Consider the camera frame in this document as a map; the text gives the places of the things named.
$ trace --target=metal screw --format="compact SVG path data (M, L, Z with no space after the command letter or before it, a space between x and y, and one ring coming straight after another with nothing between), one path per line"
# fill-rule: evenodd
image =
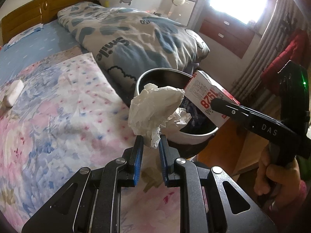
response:
M87 167L82 167L79 172L80 174L87 174L89 171L90 170Z
M214 166L214 167L212 168L212 171L213 171L214 173L220 174L220 173L222 172L222 169L221 169L221 167L219 167L219 166Z
M126 160L124 159L124 158L117 158L116 159L116 163L117 164L123 164L123 163L125 163L126 162Z
M178 164L184 164L186 162L186 160L184 158L178 158L178 159L176 159L176 162Z

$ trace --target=crumpled paper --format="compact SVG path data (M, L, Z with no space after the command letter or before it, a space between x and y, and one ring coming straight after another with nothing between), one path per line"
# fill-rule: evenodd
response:
M183 89L149 83L132 99L128 125L135 135L143 136L146 146L157 148L160 132L175 133L187 125L191 114L179 108L184 94Z

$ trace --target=striped curtain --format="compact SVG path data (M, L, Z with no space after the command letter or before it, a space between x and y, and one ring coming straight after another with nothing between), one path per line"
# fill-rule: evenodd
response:
M254 93L260 85L262 71L283 51L287 42L287 29L285 22L290 21L295 29L308 29L307 21L293 0L277 0L272 18L266 28L259 46L250 64L239 78L232 94L243 102L250 94ZM275 98L270 91L260 90L256 101L252 101L251 107L261 110Z

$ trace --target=cardboard box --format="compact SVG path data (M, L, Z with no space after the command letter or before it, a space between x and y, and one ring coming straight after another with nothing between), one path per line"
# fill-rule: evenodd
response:
M240 103L203 71L196 71L187 86L185 96L198 107L217 127L221 127L228 119L226 115L215 112L211 108L211 100L220 98L240 105Z

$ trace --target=headboard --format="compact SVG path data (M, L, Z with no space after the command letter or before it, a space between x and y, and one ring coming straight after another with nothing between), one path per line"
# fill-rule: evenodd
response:
M78 2L94 0L32 0L2 18L2 38L6 44L22 31L57 19L57 12Z

